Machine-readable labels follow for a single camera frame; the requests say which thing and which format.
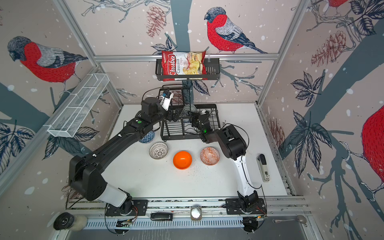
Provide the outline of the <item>black wall shelf basket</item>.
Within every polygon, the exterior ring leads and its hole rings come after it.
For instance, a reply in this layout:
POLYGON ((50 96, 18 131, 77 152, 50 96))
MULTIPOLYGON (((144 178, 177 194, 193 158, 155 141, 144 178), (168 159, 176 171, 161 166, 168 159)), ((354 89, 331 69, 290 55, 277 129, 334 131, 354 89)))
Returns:
POLYGON ((206 75, 181 75, 181 76, 170 76, 170 75, 164 75, 163 73, 163 67, 162 67, 162 60, 157 59, 156 61, 156 68, 155 68, 155 74, 157 76, 157 79, 159 81, 165 82, 166 79, 171 79, 172 81, 175 79, 176 81, 181 80, 187 80, 187 81, 194 81, 194 80, 218 80, 220 78, 221 69, 220 69, 220 59, 219 58, 209 58, 204 60, 204 65, 206 67, 206 75))

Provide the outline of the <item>black round knob device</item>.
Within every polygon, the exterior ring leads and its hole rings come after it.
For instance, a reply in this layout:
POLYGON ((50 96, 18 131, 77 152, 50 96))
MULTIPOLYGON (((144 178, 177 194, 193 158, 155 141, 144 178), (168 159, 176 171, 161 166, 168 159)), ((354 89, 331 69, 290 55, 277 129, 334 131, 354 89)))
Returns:
POLYGON ((53 227, 56 231, 69 230, 77 232, 84 229, 87 222, 88 218, 84 215, 72 215, 64 212, 55 219, 53 227))

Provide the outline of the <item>metal spoon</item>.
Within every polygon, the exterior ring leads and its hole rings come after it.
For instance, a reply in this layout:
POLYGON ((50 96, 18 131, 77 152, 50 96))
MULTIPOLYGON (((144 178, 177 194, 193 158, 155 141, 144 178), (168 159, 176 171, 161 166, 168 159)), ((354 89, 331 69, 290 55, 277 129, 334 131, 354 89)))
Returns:
POLYGON ((284 220, 279 220, 279 219, 273 219, 273 223, 274 224, 280 224, 280 223, 283 223, 283 222, 298 222, 302 225, 306 225, 307 224, 307 219, 305 216, 303 215, 297 215, 294 219, 284 219, 284 220))

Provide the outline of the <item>orange plastic bowl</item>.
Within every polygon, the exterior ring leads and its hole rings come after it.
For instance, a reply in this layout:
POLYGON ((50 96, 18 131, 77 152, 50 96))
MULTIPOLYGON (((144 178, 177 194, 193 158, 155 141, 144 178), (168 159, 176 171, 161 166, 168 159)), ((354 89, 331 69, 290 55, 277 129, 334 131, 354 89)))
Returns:
POLYGON ((180 151, 174 155, 173 164, 179 170, 186 170, 192 164, 193 158, 190 153, 180 151))

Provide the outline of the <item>red cassava chips bag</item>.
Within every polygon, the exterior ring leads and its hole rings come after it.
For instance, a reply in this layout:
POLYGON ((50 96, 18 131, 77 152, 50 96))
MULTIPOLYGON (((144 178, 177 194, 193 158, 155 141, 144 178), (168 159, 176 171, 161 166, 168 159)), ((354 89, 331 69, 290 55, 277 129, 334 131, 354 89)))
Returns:
POLYGON ((204 52, 170 52, 162 51, 162 76, 168 76, 163 81, 186 80, 177 78, 184 75, 205 75, 204 52))

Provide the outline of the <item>white brown patterned bowl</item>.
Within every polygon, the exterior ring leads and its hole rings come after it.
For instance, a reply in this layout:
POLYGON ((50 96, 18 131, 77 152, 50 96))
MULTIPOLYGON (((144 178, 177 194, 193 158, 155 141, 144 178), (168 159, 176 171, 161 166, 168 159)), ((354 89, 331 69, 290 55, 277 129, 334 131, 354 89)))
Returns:
POLYGON ((151 158, 159 160, 164 158, 168 154, 168 151, 169 148, 165 143, 158 142, 150 147, 149 154, 151 158))

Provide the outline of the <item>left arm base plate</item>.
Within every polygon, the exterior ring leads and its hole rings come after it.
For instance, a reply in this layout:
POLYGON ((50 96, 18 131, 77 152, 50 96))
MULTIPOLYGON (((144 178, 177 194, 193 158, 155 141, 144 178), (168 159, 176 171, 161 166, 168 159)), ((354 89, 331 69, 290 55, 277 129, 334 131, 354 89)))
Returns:
POLYGON ((148 200, 128 200, 120 207, 107 204, 106 217, 136 217, 145 216, 148 200))

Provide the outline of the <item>small black box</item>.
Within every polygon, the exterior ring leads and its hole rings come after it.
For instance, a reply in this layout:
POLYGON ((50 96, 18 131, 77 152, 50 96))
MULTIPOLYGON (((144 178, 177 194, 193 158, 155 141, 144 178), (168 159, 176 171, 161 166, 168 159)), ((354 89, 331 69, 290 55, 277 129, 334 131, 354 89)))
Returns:
POLYGON ((151 213, 150 216, 151 221, 172 221, 173 214, 172 213, 151 213))

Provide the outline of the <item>grey green patterned bowl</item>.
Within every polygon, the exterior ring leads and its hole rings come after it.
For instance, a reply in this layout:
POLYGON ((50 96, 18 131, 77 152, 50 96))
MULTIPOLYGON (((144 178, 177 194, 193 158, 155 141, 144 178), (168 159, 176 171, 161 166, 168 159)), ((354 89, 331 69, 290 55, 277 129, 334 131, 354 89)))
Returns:
POLYGON ((182 115, 185 117, 191 116, 193 114, 198 114, 198 113, 199 113, 199 110, 193 104, 184 105, 182 109, 182 115))

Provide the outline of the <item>red white patterned bowl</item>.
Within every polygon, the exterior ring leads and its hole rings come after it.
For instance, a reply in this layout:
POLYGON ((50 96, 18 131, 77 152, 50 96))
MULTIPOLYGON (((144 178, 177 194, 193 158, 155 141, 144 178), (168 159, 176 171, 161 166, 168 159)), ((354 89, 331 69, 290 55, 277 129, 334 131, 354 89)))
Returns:
POLYGON ((215 148, 206 147, 201 151, 200 159, 205 165, 213 166, 220 161, 220 154, 215 148))

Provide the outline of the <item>dark blue patterned bowl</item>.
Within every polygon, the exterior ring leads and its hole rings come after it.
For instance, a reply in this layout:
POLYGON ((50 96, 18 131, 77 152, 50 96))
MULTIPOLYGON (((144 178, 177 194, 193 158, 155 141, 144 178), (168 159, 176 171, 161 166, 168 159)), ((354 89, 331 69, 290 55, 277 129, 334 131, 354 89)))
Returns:
POLYGON ((150 131, 148 134, 146 134, 143 138, 139 140, 140 143, 147 144, 150 143, 155 137, 155 132, 150 131))

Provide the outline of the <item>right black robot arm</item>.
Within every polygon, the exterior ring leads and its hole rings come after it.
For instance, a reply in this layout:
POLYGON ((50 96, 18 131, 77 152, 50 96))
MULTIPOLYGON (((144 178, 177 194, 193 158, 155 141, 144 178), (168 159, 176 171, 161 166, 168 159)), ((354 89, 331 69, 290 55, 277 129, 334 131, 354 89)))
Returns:
POLYGON ((238 132, 240 127, 236 125, 227 123, 222 128, 213 130, 209 116, 209 114, 204 113, 192 117, 192 126, 199 130, 198 135, 204 143, 219 143, 224 156, 233 160, 238 184, 238 203, 242 212, 251 214, 257 208, 259 195, 258 188, 251 183, 246 164, 246 151, 249 143, 238 132))

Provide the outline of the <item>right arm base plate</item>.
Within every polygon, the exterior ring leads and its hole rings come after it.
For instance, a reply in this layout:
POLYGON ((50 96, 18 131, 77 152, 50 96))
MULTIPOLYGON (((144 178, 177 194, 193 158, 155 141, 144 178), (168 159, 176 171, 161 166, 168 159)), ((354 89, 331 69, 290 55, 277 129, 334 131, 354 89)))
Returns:
POLYGON ((225 199, 225 203, 222 205, 226 211, 227 215, 265 215, 267 212, 266 204, 264 199, 258 199, 256 204, 252 207, 249 207, 247 210, 242 210, 239 199, 225 199))

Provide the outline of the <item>black wire dish rack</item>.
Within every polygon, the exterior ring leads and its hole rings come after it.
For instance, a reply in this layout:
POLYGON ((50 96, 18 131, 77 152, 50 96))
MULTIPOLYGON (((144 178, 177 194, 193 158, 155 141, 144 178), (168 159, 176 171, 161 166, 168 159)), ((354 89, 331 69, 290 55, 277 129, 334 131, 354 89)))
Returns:
POLYGON ((161 100, 161 95, 165 90, 169 90, 174 93, 169 110, 180 109, 180 120, 178 122, 168 122, 163 120, 161 123, 161 138, 163 141, 173 140, 190 140, 199 139, 198 129, 192 127, 192 117, 201 114, 202 110, 209 110, 210 125, 213 130, 221 128, 219 123, 219 112, 217 105, 215 104, 194 104, 191 98, 190 89, 183 85, 163 85, 159 90, 158 98, 161 100), (193 104, 199 110, 198 114, 185 117, 182 115, 182 109, 184 105, 193 104))

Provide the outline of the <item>silver round button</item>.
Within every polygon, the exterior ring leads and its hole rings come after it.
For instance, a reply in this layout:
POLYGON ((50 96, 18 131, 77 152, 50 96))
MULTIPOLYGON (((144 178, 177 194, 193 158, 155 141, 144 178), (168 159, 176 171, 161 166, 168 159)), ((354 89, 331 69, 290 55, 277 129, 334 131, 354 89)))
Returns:
POLYGON ((191 207, 190 216, 192 221, 200 221, 202 219, 202 208, 191 207))

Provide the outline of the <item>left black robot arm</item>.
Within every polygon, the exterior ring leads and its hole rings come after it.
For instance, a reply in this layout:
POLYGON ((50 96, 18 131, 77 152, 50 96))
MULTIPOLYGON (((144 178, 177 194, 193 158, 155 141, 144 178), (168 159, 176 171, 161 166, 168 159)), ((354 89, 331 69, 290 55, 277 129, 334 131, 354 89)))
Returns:
POLYGON ((108 184, 102 176, 109 164, 128 147, 153 130, 153 126, 165 120, 171 111, 172 97, 161 100, 148 97, 141 102, 141 110, 128 121, 123 129, 100 148, 80 157, 75 156, 69 165, 69 185, 88 201, 102 201, 120 208, 129 202, 129 194, 108 184))

